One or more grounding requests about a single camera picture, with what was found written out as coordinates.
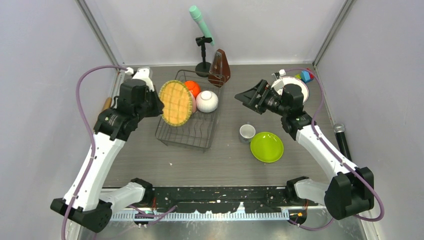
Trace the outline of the woven bamboo plate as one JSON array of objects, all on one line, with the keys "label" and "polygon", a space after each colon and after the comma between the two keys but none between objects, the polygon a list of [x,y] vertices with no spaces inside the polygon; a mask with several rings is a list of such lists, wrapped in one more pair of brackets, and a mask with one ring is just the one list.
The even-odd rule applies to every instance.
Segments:
[{"label": "woven bamboo plate", "polygon": [[172,127],[184,125],[193,113],[193,97],[188,87],[181,81],[167,81],[159,91],[159,99],[164,104],[162,119]]}]

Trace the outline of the white bowl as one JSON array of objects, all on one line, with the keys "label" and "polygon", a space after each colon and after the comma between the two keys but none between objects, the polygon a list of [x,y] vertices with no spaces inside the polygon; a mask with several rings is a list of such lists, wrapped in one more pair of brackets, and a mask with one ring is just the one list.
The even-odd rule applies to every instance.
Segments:
[{"label": "white bowl", "polygon": [[196,108],[203,113],[211,113],[218,108],[218,96],[209,90],[201,91],[196,97]]}]

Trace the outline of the orange bowl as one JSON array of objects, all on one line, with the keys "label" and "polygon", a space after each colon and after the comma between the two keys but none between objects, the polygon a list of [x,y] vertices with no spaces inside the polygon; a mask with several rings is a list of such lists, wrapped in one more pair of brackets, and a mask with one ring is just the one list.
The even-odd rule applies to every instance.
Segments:
[{"label": "orange bowl", "polygon": [[192,93],[192,95],[196,98],[200,93],[201,93],[201,87],[200,85],[193,81],[193,80],[188,80],[185,81],[184,84],[187,86],[187,88],[189,89],[189,91]]}]

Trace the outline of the black wire dish rack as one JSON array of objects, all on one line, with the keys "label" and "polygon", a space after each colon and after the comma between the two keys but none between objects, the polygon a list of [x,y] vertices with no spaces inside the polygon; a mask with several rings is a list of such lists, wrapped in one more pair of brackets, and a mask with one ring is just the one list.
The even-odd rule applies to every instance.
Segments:
[{"label": "black wire dish rack", "polygon": [[[210,77],[200,77],[196,71],[186,69],[180,69],[175,75],[176,80],[180,82],[197,82],[202,90],[212,91],[221,100],[224,87],[219,87],[218,84],[224,83],[222,81],[223,76],[218,74],[217,77],[217,82],[211,83],[209,82]],[[188,122],[182,126],[171,126],[160,118],[156,127],[155,137],[167,146],[205,152],[212,145],[220,118],[221,106],[222,104],[219,103],[217,109],[211,113],[196,111],[190,116]]]}]

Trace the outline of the pink mug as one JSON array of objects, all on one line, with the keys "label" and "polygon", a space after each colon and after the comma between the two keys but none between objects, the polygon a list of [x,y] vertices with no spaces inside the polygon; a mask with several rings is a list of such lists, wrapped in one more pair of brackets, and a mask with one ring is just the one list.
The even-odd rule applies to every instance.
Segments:
[{"label": "pink mug", "polygon": [[191,114],[194,114],[197,111],[197,103],[196,103],[196,98],[192,93],[191,93],[191,102],[192,102]]}]

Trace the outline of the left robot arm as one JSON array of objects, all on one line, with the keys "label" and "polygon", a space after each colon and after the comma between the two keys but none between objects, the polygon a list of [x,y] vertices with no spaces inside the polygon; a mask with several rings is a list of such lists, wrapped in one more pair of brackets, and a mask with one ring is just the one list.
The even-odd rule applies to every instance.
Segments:
[{"label": "left robot arm", "polygon": [[115,108],[102,111],[94,126],[92,145],[72,187],[63,198],[55,198],[50,208],[94,233],[101,232],[113,214],[138,203],[148,207],[154,199],[153,185],[140,178],[110,193],[102,187],[117,157],[138,123],[163,112],[149,77],[130,79],[120,85]]}]

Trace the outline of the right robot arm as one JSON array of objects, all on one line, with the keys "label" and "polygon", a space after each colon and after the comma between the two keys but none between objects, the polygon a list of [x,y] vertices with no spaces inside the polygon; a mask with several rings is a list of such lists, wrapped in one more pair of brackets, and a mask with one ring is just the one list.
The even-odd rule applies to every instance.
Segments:
[{"label": "right robot arm", "polygon": [[336,220],[374,208],[374,174],[367,167],[357,167],[328,142],[313,118],[304,111],[300,86],[290,83],[278,93],[262,79],[234,97],[256,113],[271,111],[281,116],[284,131],[311,154],[329,179],[328,184],[304,176],[289,180],[285,192],[288,203],[299,205],[303,200],[310,200],[325,206]]}]

